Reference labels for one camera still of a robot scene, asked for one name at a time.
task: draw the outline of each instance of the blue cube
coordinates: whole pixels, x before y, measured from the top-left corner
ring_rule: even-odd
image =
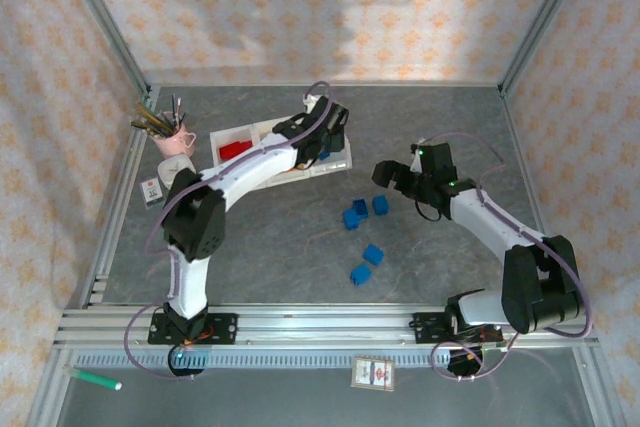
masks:
[[[362,257],[364,257],[364,260],[366,260],[367,262],[375,266],[378,266],[380,265],[380,262],[382,262],[382,259],[384,258],[384,252],[382,252],[375,245],[369,244],[369,247],[365,249],[364,254],[362,254]]]
[[[358,286],[364,284],[367,280],[371,278],[371,270],[364,264],[360,264],[358,267],[351,271],[351,275],[349,279],[353,285]]]
[[[345,210],[342,213],[342,220],[344,220],[344,226],[347,230],[357,229],[360,225],[360,219],[358,214],[353,209]]]
[[[356,211],[356,214],[358,214],[358,219],[362,220],[369,217],[369,210],[367,209],[367,203],[364,199],[354,200],[353,207],[351,208]]]
[[[387,198],[384,195],[376,195],[371,203],[376,215],[385,215],[389,212],[389,202],[387,202]]]

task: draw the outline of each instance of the green marker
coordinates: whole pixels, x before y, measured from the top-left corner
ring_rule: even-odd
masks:
[[[92,374],[91,372],[85,372],[72,367],[67,367],[66,370],[71,377],[84,380],[85,382],[91,382],[92,384],[100,385],[111,390],[120,390],[122,388],[122,382],[118,382],[117,380],[108,379],[101,375]]]

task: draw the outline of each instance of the black bracket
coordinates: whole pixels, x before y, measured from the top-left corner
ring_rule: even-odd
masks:
[[[465,344],[502,343],[502,331],[493,325],[479,325],[453,334],[451,315],[445,312],[416,312],[409,322],[416,337],[416,344],[437,344],[455,340]]]
[[[238,333],[238,314],[217,314],[208,312],[204,314],[204,322],[201,332],[208,334],[198,339],[198,345],[233,345],[236,343]],[[151,317],[149,337],[147,342],[151,345],[177,345],[185,340],[185,335],[169,319],[164,312],[157,312]]]

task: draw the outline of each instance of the pink cup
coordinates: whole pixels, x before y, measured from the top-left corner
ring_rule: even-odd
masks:
[[[184,125],[181,125],[178,132],[167,139],[152,137],[165,159],[178,154],[191,157],[196,148],[196,138],[196,134],[187,132]]]

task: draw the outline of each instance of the cable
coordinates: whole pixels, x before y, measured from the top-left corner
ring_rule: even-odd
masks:
[[[445,342],[439,342],[437,343],[433,349],[431,350],[431,353],[429,354],[429,361],[431,362],[431,366],[433,367],[433,371],[438,374],[440,377],[442,377],[443,379],[446,380],[454,380],[456,382],[462,382],[463,380],[465,381],[471,381],[473,382],[476,379],[482,379],[483,377],[487,377],[491,374],[493,374],[496,370],[498,370],[498,368],[503,364],[503,362],[506,360],[507,356],[509,355],[509,352],[511,352],[511,349],[513,348],[513,344],[516,343],[516,340],[518,339],[518,336],[520,334],[516,333],[512,338],[511,341],[509,342],[509,344],[507,345],[507,352],[502,356],[502,358],[496,363],[496,365],[494,365],[493,367],[491,367],[489,370],[485,371],[485,372],[481,372],[478,373],[477,375],[470,375],[468,377],[464,377],[462,375],[459,375],[457,377],[453,377],[451,375],[447,375],[447,374],[443,374],[440,370],[438,370],[436,368],[436,351],[441,348],[441,347],[460,347],[462,350],[464,350],[466,353],[468,353],[469,355],[471,355],[476,362],[478,362],[478,364],[480,364],[480,370],[482,370],[482,368],[484,367],[484,362],[482,360],[480,360],[480,357],[478,357],[478,355],[471,350],[469,347],[467,347],[464,344],[461,344],[460,342],[456,342],[454,340],[452,341],[445,341]]]
[[[420,214],[420,217],[422,217],[423,219],[428,220],[429,222],[437,222],[442,218],[442,212],[440,212],[438,210],[438,218],[437,219],[430,219],[429,217],[427,217],[426,215],[424,215],[422,213],[422,210],[420,210],[420,204],[418,204],[418,201],[415,201],[415,205],[416,205],[416,210],[418,211],[418,214]]]
[[[485,200],[484,194],[482,193],[482,184],[483,184],[484,178],[486,176],[494,173],[494,172],[499,172],[499,171],[503,170],[507,166],[507,163],[506,163],[504,157],[502,157],[502,155],[500,155],[500,153],[495,148],[493,148],[489,143],[484,141],[482,138],[480,138],[480,137],[478,137],[476,135],[473,135],[473,134],[469,134],[467,132],[448,132],[446,134],[439,134],[439,135],[436,135],[434,137],[431,137],[430,139],[427,139],[426,142],[433,142],[435,140],[442,139],[442,138],[445,138],[445,137],[451,137],[451,136],[461,136],[461,137],[467,137],[467,138],[474,139],[474,140],[480,142],[482,145],[484,145],[487,149],[489,149],[493,153],[493,155],[496,156],[496,158],[498,159],[498,161],[500,163],[497,164],[497,165],[494,165],[493,167],[488,168],[487,170],[485,170],[482,173],[482,175],[480,175],[480,179],[478,180],[478,183],[476,185],[476,192],[478,194],[478,200],[480,200],[480,203],[484,207],[486,207],[487,210],[489,212],[491,212],[503,224],[505,224],[507,227],[509,227],[513,231],[517,232],[518,235],[522,235],[522,237],[524,237],[529,242],[535,244],[536,247],[538,247],[545,254],[547,254],[549,257],[551,257],[553,260],[555,260],[558,263],[558,265],[560,265],[562,270],[564,270],[566,272],[566,274],[569,276],[571,281],[575,284],[576,289],[578,290],[578,294],[580,295],[580,298],[582,299],[582,303],[584,304],[584,315],[585,315],[585,326],[584,326],[584,328],[580,332],[578,332],[576,334],[571,333],[571,332],[564,332],[562,330],[558,330],[558,329],[555,329],[553,327],[546,327],[545,330],[547,332],[551,332],[551,333],[559,335],[561,337],[568,337],[568,338],[572,338],[572,339],[583,339],[583,338],[587,337],[591,333],[591,329],[593,327],[593,325],[592,325],[593,324],[593,309],[592,309],[591,301],[589,299],[587,291],[584,288],[584,285],[582,284],[582,282],[580,281],[578,276],[576,275],[576,273],[573,271],[573,269],[571,267],[569,267],[569,264],[567,264],[567,262],[562,257],[560,257],[558,254],[556,254],[553,251],[553,249],[551,249],[549,246],[545,245],[544,243],[540,242],[538,239],[536,239],[534,236],[532,236],[528,232],[521,231],[520,228],[514,222],[511,221],[511,219],[509,219],[508,217],[503,215],[490,202]]]
[[[303,170],[303,171],[304,171],[304,170],[309,170],[311,167],[313,167],[313,164],[315,164],[317,161],[318,161],[318,157],[316,157],[315,159],[313,159],[313,160],[311,161],[311,163],[310,163],[309,165],[305,166],[305,167],[302,167],[302,168],[296,167],[296,170]]]
[[[171,250],[170,248],[166,248],[166,249],[161,249],[161,250],[156,250],[156,251],[151,251],[150,250],[150,246],[151,246],[151,241],[153,240],[153,238],[155,237],[156,233],[158,232],[158,229],[160,228],[160,226],[162,225],[162,221],[165,219],[165,217],[169,214],[169,212],[171,212],[171,210],[178,204],[178,202],[180,202],[180,200],[182,200],[185,196],[189,195],[192,192],[195,192],[198,189],[201,189],[205,186],[207,186],[208,184],[215,182],[217,180],[220,180],[222,178],[224,178],[226,175],[230,174],[231,172],[233,172],[234,169],[236,169],[237,167],[239,167],[240,165],[244,164],[245,162],[247,162],[248,160],[257,157],[259,155],[265,155],[269,152],[271,152],[272,150],[276,150],[276,149],[281,149],[284,147],[289,147],[292,144],[304,139],[305,137],[311,135],[315,130],[318,129],[318,127],[320,127],[320,125],[322,125],[322,123],[324,122],[324,120],[327,118],[327,116],[329,115],[329,111],[331,110],[331,106],[333,105],[333,92],[331,91],[331,85],[329,85],[328,82],[324,81],[324,80],[320,80],[318,82],[315,82],[313,85],[311,85],[311,87],[309,87],[307,89],[307,91],[304,93],[304,98],[306,99],[309,94],[311,94],[311,92],[313,92],[316,87],[318,86],[324,86],[327,92],[327,105],[324,109],[324,111],[322,112],[322,115],[320,115],[320,117],[318,117],[318,119],[315,121],[315,123],[307,130],[305,130],[304,132],[302,132],[301,134],[293,137],[292,139],[289,139],[285,142],[282,142],[280,144],[275,144],[275,145],[270,145],[267,147],[263,147],[260,150],[255,150],[253,152],[250,152],[249,154],[246,154],[240,158],[237,158],[234,161],[230,161],[229,165],[224,167],[220,172],[218,172],[216,175],[214,175],[212,178],[207,179],[207,180],[201,180],[200,182],[196,182],[193,185],[190,185],[189,187],[187,187],[186,189],[180,191],[175,197],[173,197],[162,209],[162,212],[160,212],[160,215],[158,216],[158,218],[156,219],[156,221],[154,222],[153,226],[151,227],[151,230],[149,231],[149,234],[147,235],[147,238],[145,239],[144,242],[144,253],[146,255],[149,256],[156,256],[156,255],[162,255],[162,254],[168,254],[171,257],[171,275],[173,278],[173,283],[172,283],[172,288],[169,292],[169,295],[167,296],[167,300],[171,300],[173,297],[175,297],[176,293],[179,291],[180,289],[180,264],[179,264],[179,258],[178,258],[178,254],[177,252]],[[153,377],[159,378],[159,379],[163,379],[163,380],[174,380],[174,381],[182,381],[182,380],[186,380],[191,378],[193,380],[193,377],[169,377],[166,375],[162,375],[162,374],[158,374],[156,372],[154,372],[151,369],[146,368],[145,366],[143,366],[141,363],[139,363],[134,357],[133,354],[131,353],[131,350],[129,348],[129,336],[131,333],[131,329],[133,328],[133,324],[134,322],[140,318],[140,316],[147,310],[153,308],[153,307],[158,307],[158,303],[154,302],[152,304],[146,305],[144,306],[142,309],[140,309],[129,321],[129,325],[127,325],[127,328],[124,332],[124,351],[125,354],[127,355],[128,359],[131,361],[131,363],[133,365],[135,365],[136,367],[138,367],[139,369],[145,371],[146,373],[148,373],[149,375],[152,375]]]

